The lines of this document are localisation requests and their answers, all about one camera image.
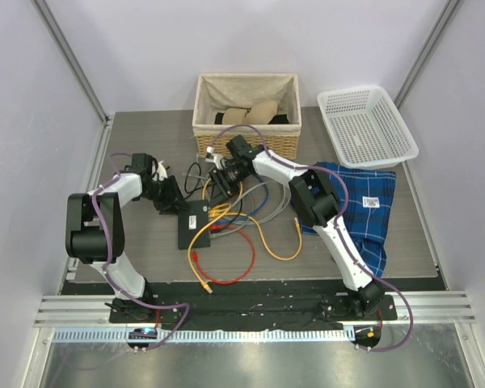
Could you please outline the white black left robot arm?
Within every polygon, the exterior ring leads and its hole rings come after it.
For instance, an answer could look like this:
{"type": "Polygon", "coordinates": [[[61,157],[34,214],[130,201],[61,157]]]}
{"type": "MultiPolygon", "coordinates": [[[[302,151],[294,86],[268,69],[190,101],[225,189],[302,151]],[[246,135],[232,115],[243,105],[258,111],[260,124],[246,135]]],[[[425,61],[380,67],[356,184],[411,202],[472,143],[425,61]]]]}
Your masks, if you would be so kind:
{"type": "Polygon", "coordinates": [[[140,323],[150,321],[161,307],[154,300],[149,281],[131,264],[124,252],[122,209],[130,202],[146,199],[163,215],[176,215],[188,208],[176,178],[155,157],[131,154],[130,164],[115,169],[113,177],[94,190],[68,197],[65,249],[96,270],[119,302],[140,323]]]}

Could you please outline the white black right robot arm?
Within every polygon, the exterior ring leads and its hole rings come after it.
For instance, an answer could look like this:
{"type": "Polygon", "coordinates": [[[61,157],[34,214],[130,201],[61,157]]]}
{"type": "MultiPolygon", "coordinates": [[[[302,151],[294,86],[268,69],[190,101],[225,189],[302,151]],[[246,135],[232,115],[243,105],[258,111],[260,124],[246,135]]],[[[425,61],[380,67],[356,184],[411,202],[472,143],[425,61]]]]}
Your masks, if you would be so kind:
{"type": "Polygon", "coordinates": [[[226,148],[231,154],[227,166],[222,156],[207,149],[205,160],[214,164],[209,172],[213,185],[211,199],[218,204],[236,190],[250,175],[267,177],[288,188],[297,218],[323,240],[340,270],[353,316],[369,318],[379,307],[384,289],[366,266],[348,233],[343,219],[344,207],[324,167],[303,166],[282,158],[264,145],[251,146],[238,135],[226,148]]]}

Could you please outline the black network switch box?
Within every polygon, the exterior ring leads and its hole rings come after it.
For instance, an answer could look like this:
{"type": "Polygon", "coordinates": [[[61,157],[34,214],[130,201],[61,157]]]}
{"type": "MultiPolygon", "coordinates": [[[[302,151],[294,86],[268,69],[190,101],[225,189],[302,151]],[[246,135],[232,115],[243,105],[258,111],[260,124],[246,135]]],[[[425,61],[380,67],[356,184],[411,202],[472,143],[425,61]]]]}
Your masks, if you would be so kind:
{"type": "Polygon", "coordinates": [[[207,200],[192,200],[178,212],[178,249],[186,251],[197,232],[209,222],[207,200]]]}

